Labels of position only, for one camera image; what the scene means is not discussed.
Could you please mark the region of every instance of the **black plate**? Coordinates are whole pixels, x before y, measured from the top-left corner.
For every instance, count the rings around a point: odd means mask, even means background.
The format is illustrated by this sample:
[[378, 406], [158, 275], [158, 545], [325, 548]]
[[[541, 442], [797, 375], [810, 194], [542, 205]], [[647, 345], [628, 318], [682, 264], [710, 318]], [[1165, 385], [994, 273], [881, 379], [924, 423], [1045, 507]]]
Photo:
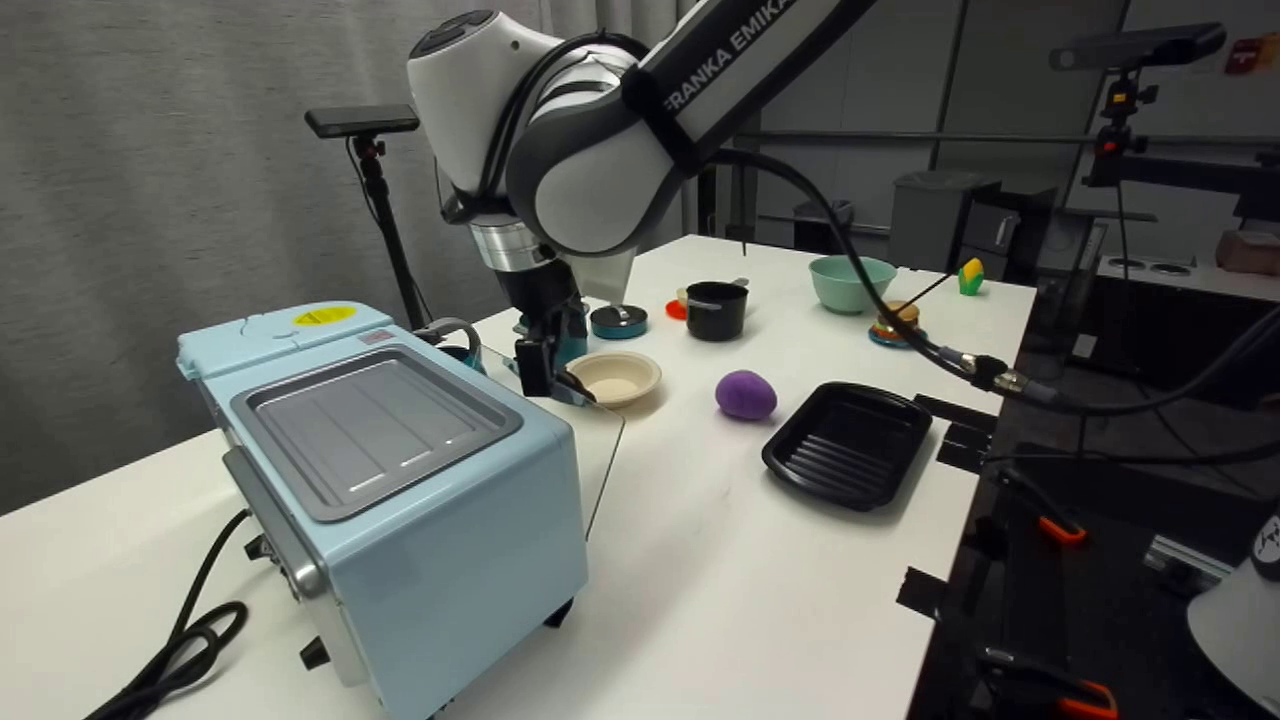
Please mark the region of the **black plate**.
[[929, 413], [865, 385], [819, 385], [764, 443], [774, 479], [866, 513], [886, 506], [924, 443]]

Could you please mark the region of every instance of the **toaster oven knob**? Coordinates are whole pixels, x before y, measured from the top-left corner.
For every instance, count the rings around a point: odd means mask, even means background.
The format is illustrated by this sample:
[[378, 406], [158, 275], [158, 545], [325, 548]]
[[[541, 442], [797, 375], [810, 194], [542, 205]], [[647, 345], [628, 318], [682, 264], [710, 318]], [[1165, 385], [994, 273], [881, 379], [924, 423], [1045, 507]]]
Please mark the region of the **toaster oven knob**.
[[305, 660], [307, 671], [327, 663], [327, 650], [318, 638], [311, 638], [311, 645], [305, 645], [297, 657]]

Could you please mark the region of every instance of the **black pole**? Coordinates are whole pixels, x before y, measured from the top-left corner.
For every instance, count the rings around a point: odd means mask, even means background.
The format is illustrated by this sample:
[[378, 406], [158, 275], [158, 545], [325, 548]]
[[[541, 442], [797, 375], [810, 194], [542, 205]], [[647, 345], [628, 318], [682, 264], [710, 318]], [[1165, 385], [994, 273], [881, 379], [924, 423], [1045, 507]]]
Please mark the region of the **black pole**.
[[406, 273], [406, 255], [400, 244], [400, 230], [396, 230], [396, 211], [390, 211], [390, 196], [387, 196], [387, 180], [385, 180], [385, 165], [375, 160], [385, 153], [385, 143], [375, 139], [375, 134], [362, 134], [352, 139], [355, 160], [359, 160], [359, 188], [369, 196], [371, 221], [385, 233], [387, 255], [390, 255], [390, 273], [396, 273], [396, 290], [400, 290], [400, 306], [406, 311], [406, 330], [423, 330], [423, 308], [420, 308], [420, 290]]

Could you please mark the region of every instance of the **toaster oven foot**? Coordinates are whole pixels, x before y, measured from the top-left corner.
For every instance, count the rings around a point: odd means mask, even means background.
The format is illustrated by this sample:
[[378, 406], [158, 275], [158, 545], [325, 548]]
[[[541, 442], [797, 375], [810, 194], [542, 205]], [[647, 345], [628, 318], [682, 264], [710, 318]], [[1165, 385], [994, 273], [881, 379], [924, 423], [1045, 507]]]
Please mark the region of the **toaster oven foot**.
[[542, 629], [561, 629], [566, 612], [572, 612], [572, 602], [561, 604], [561, 607], [542, 621]]

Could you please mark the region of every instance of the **toaster oven handle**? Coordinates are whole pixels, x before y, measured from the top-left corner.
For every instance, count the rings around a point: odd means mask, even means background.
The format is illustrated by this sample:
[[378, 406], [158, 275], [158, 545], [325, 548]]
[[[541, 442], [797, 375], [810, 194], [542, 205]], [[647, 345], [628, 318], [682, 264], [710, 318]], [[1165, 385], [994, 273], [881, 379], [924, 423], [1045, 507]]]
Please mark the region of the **toaster oven handle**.
[[281, 567], [281, 575], [288, 580], [290, 598], [298, 598], [298, 602], [318, 598], [325, 573], [314, 567], [311, 553], [290, 532], [281, 506], [271, 499], [263, 473], [250, 465], [250, 457], [240, 443], [231, 443], [222, 454], [222, 465], [227, 465], [231, 479], [240, 486], [240, 498], [248, 499], [250, 518], [263, 525], [266, 557]]

